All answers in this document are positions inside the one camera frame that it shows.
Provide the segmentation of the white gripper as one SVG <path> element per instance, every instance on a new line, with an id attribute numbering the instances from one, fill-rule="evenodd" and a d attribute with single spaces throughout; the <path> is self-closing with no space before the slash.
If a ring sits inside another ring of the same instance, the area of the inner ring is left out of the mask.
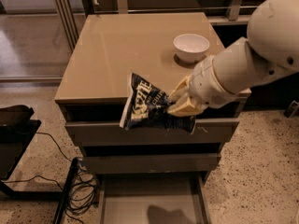
<path id="1" fill-rule="evenodd" d="M 168 100 L 175 103 L 167 108 L 168 114 L 175 117 L 196 116 L 208 107 L 218 109 L 237 98 L 218 81 L 213 59 L 213 56 L 205 58 L 194 67 L 190 76 L 177 84 L 168 96 Z"/>

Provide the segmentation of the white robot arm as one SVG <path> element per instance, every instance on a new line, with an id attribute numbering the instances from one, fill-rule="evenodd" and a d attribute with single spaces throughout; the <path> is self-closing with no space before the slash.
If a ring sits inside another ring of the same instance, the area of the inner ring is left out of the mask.
<path id="1" fill-rule="evenodd" d="M 209 55 L 169 95 L 167 113 L 199 115 L 238 94 L 299 71 L 299 0 L 266 0 L 248 22 L 247 36 Z"/>

